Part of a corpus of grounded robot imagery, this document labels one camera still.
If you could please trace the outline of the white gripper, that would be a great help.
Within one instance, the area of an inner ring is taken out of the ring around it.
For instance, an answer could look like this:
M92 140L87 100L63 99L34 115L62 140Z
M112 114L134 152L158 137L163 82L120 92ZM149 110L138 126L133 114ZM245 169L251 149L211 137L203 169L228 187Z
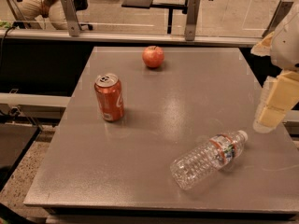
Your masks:
M251 54L269 56L273 65L283 71L267 77L256 110L257 129L276 129L286 114L299 103L299 3L271 32L255 44Z

